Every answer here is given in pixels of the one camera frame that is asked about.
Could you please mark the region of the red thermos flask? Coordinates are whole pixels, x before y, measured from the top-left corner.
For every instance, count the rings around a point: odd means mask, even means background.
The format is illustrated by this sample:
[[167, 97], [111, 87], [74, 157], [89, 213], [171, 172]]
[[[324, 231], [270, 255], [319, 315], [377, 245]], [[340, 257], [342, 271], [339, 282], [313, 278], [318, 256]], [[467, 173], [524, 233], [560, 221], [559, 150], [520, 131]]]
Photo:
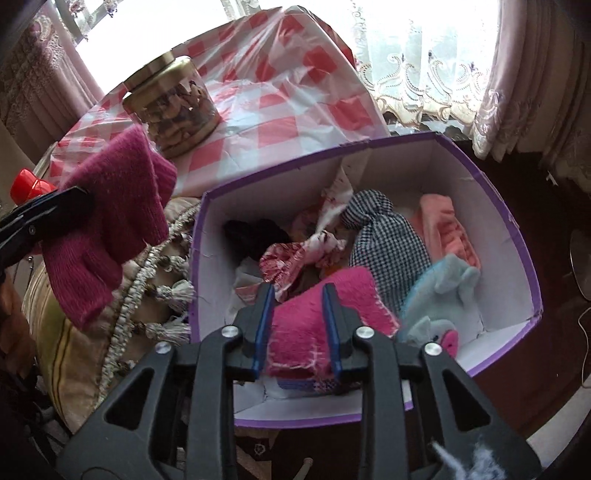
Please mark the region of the red thermos flask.
[[55, 189], [54, 185], [38, 178], [31, 170], [22, 169], [12, 183], [10, 198], [16, 206], [21, 206], [29, 200], [50, 193]]

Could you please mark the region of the floor lamp metal base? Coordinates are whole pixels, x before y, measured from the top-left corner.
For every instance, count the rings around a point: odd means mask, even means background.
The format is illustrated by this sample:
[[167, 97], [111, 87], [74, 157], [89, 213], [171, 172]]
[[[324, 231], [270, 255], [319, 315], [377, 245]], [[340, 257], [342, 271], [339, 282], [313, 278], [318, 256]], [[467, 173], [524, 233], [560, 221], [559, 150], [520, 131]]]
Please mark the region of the floor lamp metal base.
[[591, 300], [591, 240], [580, 230], [570, 238], [570, 261], [573, 275], [581, 295]]

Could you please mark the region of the light blue plush elephant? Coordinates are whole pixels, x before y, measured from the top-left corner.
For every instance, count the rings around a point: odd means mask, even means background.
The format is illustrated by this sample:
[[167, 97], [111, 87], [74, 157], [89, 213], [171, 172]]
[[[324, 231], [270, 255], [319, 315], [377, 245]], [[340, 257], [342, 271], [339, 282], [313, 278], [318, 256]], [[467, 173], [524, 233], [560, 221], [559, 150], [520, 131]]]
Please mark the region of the light blue plush elephant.
[[480, 277], [478, 268], [453, 254], [430, 267], [405, 299], [398, 340], [418, 347], [435, 342], [456, 357], [482, 331], [476, 300]]

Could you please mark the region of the red white checkered tablecloth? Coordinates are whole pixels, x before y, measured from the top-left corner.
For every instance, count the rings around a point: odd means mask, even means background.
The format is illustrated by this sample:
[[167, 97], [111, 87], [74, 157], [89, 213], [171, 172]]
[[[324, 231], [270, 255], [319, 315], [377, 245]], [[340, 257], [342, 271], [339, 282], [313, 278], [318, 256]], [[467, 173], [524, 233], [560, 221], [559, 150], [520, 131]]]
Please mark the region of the red white checkered tablecloth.
[[228, 22], [173, 48], [189, 56], [221, 115], [174, 159], [176, 196], [389, 131], [330, 25], [301, 6]]

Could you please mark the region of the black sock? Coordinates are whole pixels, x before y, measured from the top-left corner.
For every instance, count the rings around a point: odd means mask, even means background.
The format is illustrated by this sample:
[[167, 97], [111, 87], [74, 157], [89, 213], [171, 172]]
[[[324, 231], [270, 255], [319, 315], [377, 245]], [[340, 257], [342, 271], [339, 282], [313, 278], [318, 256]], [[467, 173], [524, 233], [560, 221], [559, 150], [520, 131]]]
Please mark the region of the black sock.
[[273, 244], [291, 242], [290, 235], [269, 219], [250, 222], [229, 220], [222, 225], [222, 233], [237, 263], [246, 258], [259, 262]]

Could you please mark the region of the magenta knit fingerless glove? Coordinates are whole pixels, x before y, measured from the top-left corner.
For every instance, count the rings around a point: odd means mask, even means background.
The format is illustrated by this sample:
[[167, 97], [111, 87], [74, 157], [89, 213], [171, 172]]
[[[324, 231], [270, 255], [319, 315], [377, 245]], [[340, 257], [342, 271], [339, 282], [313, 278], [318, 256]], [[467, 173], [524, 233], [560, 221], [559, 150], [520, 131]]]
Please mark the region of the magenta knit fingerless glove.
[[342, 305], [356, 310], [363, 324], [389, 337], [399, 330], [398, 318], [381, 300], [370, 271], [363, 266], [341, 269], [274, 308], [266, 375], [315, 381], [334, 377], [322, 317], [322, 288], [327, 284], [335, 286]]

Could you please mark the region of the pink patterned drape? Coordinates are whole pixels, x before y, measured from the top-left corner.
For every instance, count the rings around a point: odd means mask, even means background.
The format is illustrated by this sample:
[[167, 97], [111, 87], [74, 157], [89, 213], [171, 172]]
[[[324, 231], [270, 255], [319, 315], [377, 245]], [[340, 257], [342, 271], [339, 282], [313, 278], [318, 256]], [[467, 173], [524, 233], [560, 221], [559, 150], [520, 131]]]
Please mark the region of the pink patterned drape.
[[481, 159], [539, 153], [555, 180], [590, 191], [589, 2], [501, 2], [471, 135]]

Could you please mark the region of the striped green gold sofa cushion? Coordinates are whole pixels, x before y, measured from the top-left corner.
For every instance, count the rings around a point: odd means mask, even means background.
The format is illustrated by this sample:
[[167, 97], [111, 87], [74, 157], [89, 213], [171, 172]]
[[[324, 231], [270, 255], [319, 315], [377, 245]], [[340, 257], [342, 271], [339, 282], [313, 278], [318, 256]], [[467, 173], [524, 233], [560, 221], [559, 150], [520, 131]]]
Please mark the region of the striped green gold sofa cushion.
[[188, 307], [194, 298], [190, 247], [199, 211], [197, 198], [168, 202], [167, 239], [124, 264], [112, 302], [82, 330], [58, 305], [45, 267], [35, 270], [23, 310], [45, 387], [71, 432], [82, 426], [156, 343], [188, 343]]

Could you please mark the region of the sheer embroidered lace curtain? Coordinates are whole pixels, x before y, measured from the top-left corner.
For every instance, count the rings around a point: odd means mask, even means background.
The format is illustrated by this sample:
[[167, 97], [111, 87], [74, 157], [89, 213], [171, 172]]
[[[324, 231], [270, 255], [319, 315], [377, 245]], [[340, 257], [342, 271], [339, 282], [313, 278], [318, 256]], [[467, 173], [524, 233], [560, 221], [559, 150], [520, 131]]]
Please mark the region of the sheer embroidered lace curtain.
[[302, 1], [349, 46], [382, 112], [471, 125], [489, 82], [501, 4], [484, 0]]

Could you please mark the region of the red white patterned silk scarf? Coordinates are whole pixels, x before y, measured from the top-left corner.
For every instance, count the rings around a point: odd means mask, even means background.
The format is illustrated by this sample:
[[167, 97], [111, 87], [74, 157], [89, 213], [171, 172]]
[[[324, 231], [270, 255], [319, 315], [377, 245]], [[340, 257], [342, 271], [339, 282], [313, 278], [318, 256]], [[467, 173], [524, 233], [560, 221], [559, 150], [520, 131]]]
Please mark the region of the red white patterned silk scarf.
[[322, 190], [318, 205], [302, 211], [294, 219], [291, 225], [294, 241], [273, 244], [260, 258], [263, 281], [273, 285], [277, 301], [287, 300], [290, 288], [304, 267], [313, 265], [325, 273], [344, 257], [348, 239], [339, 231], [339, 222], [353, 199], [367, 163], [361, 156], [344, 157], [331, 185]]

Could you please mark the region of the coral pink fuzzy cloth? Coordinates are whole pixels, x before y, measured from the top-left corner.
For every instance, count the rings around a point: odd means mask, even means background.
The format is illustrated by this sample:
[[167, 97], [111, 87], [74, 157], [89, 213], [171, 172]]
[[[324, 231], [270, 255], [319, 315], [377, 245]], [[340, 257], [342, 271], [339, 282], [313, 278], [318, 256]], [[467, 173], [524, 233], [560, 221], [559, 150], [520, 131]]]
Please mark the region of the coral pink fuzzy cloth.
[[453, 254], [469, 266], [481, 269], [481, 261], [465, 228], [456, 217], [450, 197], [423, 195], [410, 223], [425, 243], [433, 263]]

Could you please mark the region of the purple white cardboard box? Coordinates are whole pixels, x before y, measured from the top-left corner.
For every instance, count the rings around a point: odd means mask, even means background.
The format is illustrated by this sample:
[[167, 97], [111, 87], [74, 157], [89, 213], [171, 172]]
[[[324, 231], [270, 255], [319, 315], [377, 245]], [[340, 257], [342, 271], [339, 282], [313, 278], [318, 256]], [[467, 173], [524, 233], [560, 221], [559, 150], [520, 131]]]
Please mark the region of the purple white cardboard box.
[[470, 374], [540, 319], [537, 276], [514, 219], [485, 174], [443, 136], [389, 137], [325, 150], [208, 192], [194, 227], [193, 340], [230, 325], [256, 298], [238, 286], [263, 240], [260, 285], [274, 290], [263, 371], [233, 390], [252, 428], [360, 419], [362, 392], [332, 358], [322, 287], [363, 329], [434, 343]]

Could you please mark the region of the grey checkered sock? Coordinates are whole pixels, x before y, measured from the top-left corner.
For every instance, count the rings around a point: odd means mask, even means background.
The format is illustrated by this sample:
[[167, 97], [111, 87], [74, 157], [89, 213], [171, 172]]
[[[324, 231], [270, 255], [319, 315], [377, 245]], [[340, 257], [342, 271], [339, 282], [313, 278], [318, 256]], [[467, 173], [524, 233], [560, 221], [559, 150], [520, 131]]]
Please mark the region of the grey checkered sock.
[[400, 316], [415, 282], [432, 265], [424, 241], [392, 201], [373, 189], [353, 194], [341, 221], [356, 233], [349, 266], [367, 268], [383, 303]]

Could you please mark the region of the purple pink striped sock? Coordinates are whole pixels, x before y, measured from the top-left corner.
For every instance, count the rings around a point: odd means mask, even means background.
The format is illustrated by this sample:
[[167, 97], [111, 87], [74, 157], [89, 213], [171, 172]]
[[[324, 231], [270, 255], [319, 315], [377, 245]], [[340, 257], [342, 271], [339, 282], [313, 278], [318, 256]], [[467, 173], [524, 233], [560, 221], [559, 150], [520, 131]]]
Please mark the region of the purple pink striped sock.
[[315, 396], [332, 394], [339, 388], [334, 379], [287, 379], [270, 377], [267, 385], [274, 395], [283, 397]]

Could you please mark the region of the glass jar with gold lid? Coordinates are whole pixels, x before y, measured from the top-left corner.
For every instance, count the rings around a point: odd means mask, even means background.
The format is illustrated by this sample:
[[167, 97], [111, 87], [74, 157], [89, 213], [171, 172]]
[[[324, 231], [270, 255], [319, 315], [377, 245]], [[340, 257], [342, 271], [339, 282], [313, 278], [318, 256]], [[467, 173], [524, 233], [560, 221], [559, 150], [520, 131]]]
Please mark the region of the glass jar with gold lid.
[[129, 76], [122, 106], [160, 154], [176, 158], [204, 141], [221, 115], [188, 56], [167, 51]]

